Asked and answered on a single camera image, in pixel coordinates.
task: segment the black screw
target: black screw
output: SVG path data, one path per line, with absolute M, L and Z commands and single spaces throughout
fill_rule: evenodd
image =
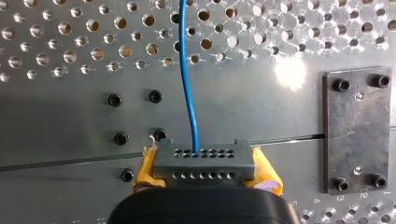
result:
M 381 89 L 385 89 L 390 83 L 390 77 L 376 75 L 372 80 L 372 85 Z
M 168 136 L 168 133 L 166 132 L 165 129 L 157 129 L 157 130 L 154 132 L 154 138 L 155 138 L 155 140 L 157 140 L 157 141 L 161 141 L 161 139 L 164 139 L 164 138 L 166 138 L 167 136 Z
M 124 169 L 121 173 L 121 180 L 123 182 L 131 182 L 134 179 L 134 172 L 131 169 Z
M 111 94 L 110 96 L 108 96 L 108 103 L 111 106 L 117 107 L 120 106 L 122 104 L 122 97 L 119 94 Z
M 343 78 L 338 78 L 332 84 L 332 89 L 335 91 L 346 92 L 350 88 L 350 82 Z
M 334 188 L 342 192 L 349 188 L 349 183 L 344 178 L 337 178 L 334 181 Z
M 119 145 L 123 146 L 128 142 L 129 135 L 128 133 L 117 133 L 116 136 L 114 136 L 114 142 Z
M 370 177 L 370 184 L 376 188 L 382 189 L 387 185 L 387 179 L 382 175 L 372 175 Z
M 148 96 L 149 100 L 154 103 L 154 104 L 158 104 L 159 102 L 161 102 L 163 100 L 163 93 L 160 91 L 152 91 L 149 96 Z

